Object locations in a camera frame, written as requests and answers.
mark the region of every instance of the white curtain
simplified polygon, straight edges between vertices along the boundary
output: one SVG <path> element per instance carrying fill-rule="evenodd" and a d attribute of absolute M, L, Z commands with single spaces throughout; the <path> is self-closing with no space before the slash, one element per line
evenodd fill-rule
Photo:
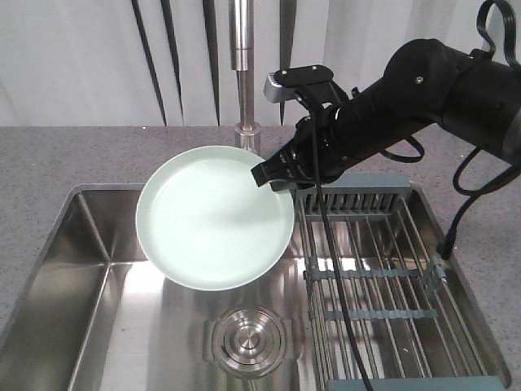
<path fill-rule="evenodd" d="M 255 1 L 256 121 L 280 125 L 279 106 L 264 99 L 262 88 L 266 74 L 281 67 L 325 64 L 345 90 L 362 90 L 416 37 L 465 52 L 482 47 L 475 30 L 481 3 Z M 511 3 L 521 15 L 521 2 Z M 498 15 L 490 29 L 501 58 Z M 239 119 L 228 0 L 2 0 L 0 32 L 0 125 L 233 125 Z M 284 124 L 304 114 L 289 102 Z"/>

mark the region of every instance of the black cable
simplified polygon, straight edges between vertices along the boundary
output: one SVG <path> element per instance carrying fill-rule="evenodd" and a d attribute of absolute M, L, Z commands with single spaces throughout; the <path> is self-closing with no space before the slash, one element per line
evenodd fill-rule
<path fill-rule="evenodd" d="M 373 386 L 370 383 L 369 376 L 367 375 L 366 368 L 361 359 L 360 350 L 357 346 L 357 340 L 352 329 L 351 319 L 349 318 L 349 308 L 348 303 L 345 297 L 344 284 L 342 281 L 342 276 L 340 275 L 340 261 L 337 257 L 335 251 L 335 245 L 333 243 L 333 231 L 331 229 L 331 225 L 327 218 L 326 214 L 326 203 L 324 202 L 324 193 L 322 191 L 322 184 L 320 181 L 320 172 L 318 168 L 318 146 L 317 146 L 317 132 L 316 132 L 316 118 L 313 114 L 311 114 L 311 125 L 313 127 L 313 131 L 311 132 L 311 139 L 313 142 L 313 169 L 315 175 L 315 186 L 317 187 L 317 198 L 318 204 L 320 206 L 320 212 L 322 215 L 322 222 L 324 223 L 324 229 L 326 231 L 326 240 L 327 245 L 329 247 L 329 251 L 331 253 L 331 260 L 333 261 L 333 271 L 335 274 L 335 282 L 339 294 L 340 307 L 342 308 L 342 315 L 344 316 L 345 328 L 348 331 L 348 339 L 349 344 L 351 345 L 352 353 L 355 357 L 355 361 L 357 362 L 358 369 L 361 373 L 362 381 L 364 382 L 364 386 L 367 391 L 373 391 Z"/>
<path fill-rule="evenodd" d="M 383 150 L 380 152 L 380 155 L 383 157 L 387 157 L 390 160 L 397 161 L 399 163 L 418 163 L 425 156 L 425 148 L 423 145 L 413 136 L 409 136 L 405 139 L 407 143 L 411 145 L 417 152 L 417 156 L 402 156 L 397 155 L 395 153 L 389 152 L 387 150 Z"/>
<path fill-rule="evenodd" d="M 444 241 L 440 243 L 438 246 L 437 252 L 440 254 L 442 259 L 448 260 L 450 254 L 453 251 L 454 244 L 456 243 L 456 235 L 458 234 L 458 224 L 462 220 L 463 214 L 470 208 L 472 204 L 474 204 L 481 196 L 492 193 L 493 191 L 497 191 L 502 187 L 511 183 L 514 179 L 516 179 L 521 174 L 521 165 L 512 165 L 508 169 L 504 170 L 502 173 L 497 175 L 491 181 L 485 183 L 479 189 L 468 190 L 464 189 L 460 183 L 460 177 L 462 176 L 463 170 L 469 165 L 469 163 L 476 157 L 476 155 L 481 151 L 481 148 L 476 147 L 469 155 L 462 161 L 459 165 L 458 169 L 454 173 L 453 176 L 453 186 L 454 189 L 464 196 L 469 196 L 469 198 L 463 203 L 460 209 L 456 212 L 452 223 L 450 224 L 450 228 L 447 231 L 447 235 L 444 238 Z"/>
<path fill-rule="evenodd" d="M 492 5 L 496 5 L 497 9 L 501 12 L 501 17 L 503 19 L 503 26 L 505 28 L 503 51 L 505 53 L 505 60 L 511 68 L 521 72 L 521 65 L 515 58 L 515 13 L 506 0 L 487 0 L 481 5 L 476 19 L 476 28 L 478 29 L 478 33 L 490 46 L 488 54 L 490 55 L 490 58 L 492 58 L 494 53 L 496 53 L 496 44 L 488 35 L 486 27 L 488 13 L 490 12 Z"/>

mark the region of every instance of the metal sink surface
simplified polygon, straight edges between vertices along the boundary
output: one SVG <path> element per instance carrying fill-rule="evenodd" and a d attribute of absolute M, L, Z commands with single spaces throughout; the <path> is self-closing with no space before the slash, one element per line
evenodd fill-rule
<path fill-rule="evenodd" d="M 200 292 L 166 279 L 145 258 L 134 229 L 139 194 L 136 188 L 93 185 L 69 196 L 44 261 L 0 351 L 0 389 L 323 389 L 316 352 L 322 352 L 324 346 L 317 346 L 320 339 L 313 335 L 310 314 L 316 309 L 310 311 L 314 299 L 308 298 L 303 277 L 308 256 L 302 240 L 305 224 L 296 223 L 282 258 L 256 281 L 224 292 Z M 422 236 L 434 246 L 437 226 L 416 191 L 409 206 L 418 216 Z M 356 234 L 346 231 L 343 235 L 355 235 L 360 241 L 363 224 L 353 224 Z M 323 235 L 316 221 L 309 222 L 309 227 L 317 237 Z M 376 236 L 388 239 L 388 234 L 376 232 Z M 401 234 L 396 234 L 396 240 L 403 240 Z M 316 255 L 327 263 L 319 242 Z M 365 261 L 370 264 L 371 259 L 375 262 L 374 256 Z M 481 361 L 467 365 L 467 375 L 473 376 L 475 367 L 481 367 L 477 375 L 496 375 L 508 384 L 508 370 L 488 329 L 482 327 L 480 313 L 454 270 L 448 267 L 447 273 L 454 292 L 451 300 L 458 302 L 474 348 L 482 354 Z M 399 321 L 385 323 L 389 335 L 396 338 L 394 349 L 401 351 L 395 358 L 385 353 L 391 350 L 389 340 L 379 339 L 383 328 L 366 322 L 376 325 L 373 331 L 370 326 L 357 329 L 360 339 L 365 333 L 364 338 L 372 338 L 374 351 L 381 352 L 378 357 L 364 354 L 375 368 L 371 377 L 408 377 L 409 367 L 412 376 L 423 375 L 416 373 L 418 369 L 403 353 L 416 346 L 408 340 L 411 325 L 418 329 L 417 342 L 424 347 L 422 355 L 433 372 L 430 375 L 457 375 L 446 363 L 435 364 L 443 350 L 433 345 L 430 333 L 436 330 L 426 319 L 409 320 L 403 330 Z M 330 321 L 326 327 L 333 323 L 339 321 Z M 333 356 L 340 356 L 338 341 L 331 344 Z M 452 346 L 447 349 L 456 351 Z M 471 354 L 466 346 L 461 349 Z M 464 371 L 455 361 L 458 370 Z M 331 371 L 333 377 L 341 378 L 340 372 Z M 357 373 L 353 371 L 350 377 L 346 371 L 344 376 L 356 379 Z"/>

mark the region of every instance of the dish rack bar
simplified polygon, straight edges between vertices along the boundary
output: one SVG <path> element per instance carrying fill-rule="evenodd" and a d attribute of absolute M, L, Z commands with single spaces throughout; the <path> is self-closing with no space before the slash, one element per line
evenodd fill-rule
<path fill-rule="evenodd" d="M 408 206 L 412 189 L 407 177 L 345 174 L 323 190 L 342 266 L 341 287 L 335 282 L 314 189 L 296 191 L 320 390 L 328 390 L 333 380 L 361 378 L 339 289 L 348 298 L 370 378 L 495 375 L 450 290 L 444 273 L 449 264 L 430 255 L 436 243 L 427 246 L 420 235 Z"/>

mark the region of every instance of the faucet base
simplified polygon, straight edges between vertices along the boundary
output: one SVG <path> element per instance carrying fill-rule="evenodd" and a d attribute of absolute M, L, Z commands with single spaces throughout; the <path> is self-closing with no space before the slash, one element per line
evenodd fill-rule
<path fill-rule="evenodd" d="M 256 155 L 261 153 L 261 126 L 256 122 L 253 123 L 253 129 L 244 130 L 238 123 L 235 127 L 235 146 L 246 151 L 253 152 Z"/>

